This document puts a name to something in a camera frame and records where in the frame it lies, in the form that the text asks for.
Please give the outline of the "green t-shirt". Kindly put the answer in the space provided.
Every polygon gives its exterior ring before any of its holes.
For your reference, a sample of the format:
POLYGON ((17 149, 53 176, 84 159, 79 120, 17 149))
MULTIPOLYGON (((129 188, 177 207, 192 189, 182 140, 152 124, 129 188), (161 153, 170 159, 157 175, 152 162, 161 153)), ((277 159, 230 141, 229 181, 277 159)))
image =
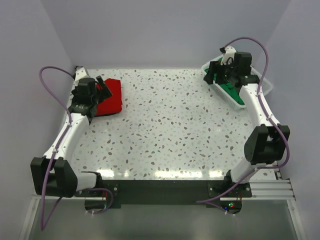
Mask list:
POLYGON ((246 106, 239 94, 236 92, 236 88, 233 87, 230 82, 221 85, 216 84, 216 76, 217 74, 214 73, 212 87, 214 90, 217 90, 217 93, 220 95, 220 97, 234 109, 245 108, 246 106))

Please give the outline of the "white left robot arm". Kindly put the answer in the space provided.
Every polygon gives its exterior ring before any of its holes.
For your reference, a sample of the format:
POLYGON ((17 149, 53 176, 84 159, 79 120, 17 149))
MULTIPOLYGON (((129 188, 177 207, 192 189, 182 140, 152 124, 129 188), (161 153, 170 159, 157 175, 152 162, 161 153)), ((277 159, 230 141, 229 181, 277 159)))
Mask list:
POLYGON ((76 172, 69 161, 78 142, 97 114, 98 105, 112 96, 100 76, 89 76, 84 67, 73 75, 71 105, 66 107, 67 118, 49 149, 30 163, 35 192, 38 195, 71 198, 86 190, 99 196, 104 190, 102 177, 94 171, 76 172))

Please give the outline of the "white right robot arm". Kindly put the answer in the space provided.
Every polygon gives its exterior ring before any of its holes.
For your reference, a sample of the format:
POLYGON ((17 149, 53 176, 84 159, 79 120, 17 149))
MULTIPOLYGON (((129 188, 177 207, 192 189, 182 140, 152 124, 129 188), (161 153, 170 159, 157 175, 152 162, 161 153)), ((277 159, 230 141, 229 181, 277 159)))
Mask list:
POLYGON ((230 45, 220 48, 222 58, 209 63, 204 81, 209 85, 230 84, 248 110, 253 130, 244 144, 244 158, 229 170, 214 188, 217 197, 233 197, 259 170, 268 169, 289 153, 290 129, 273 115, 265 99, 263 77, 252 73, 252 55, 230 45))

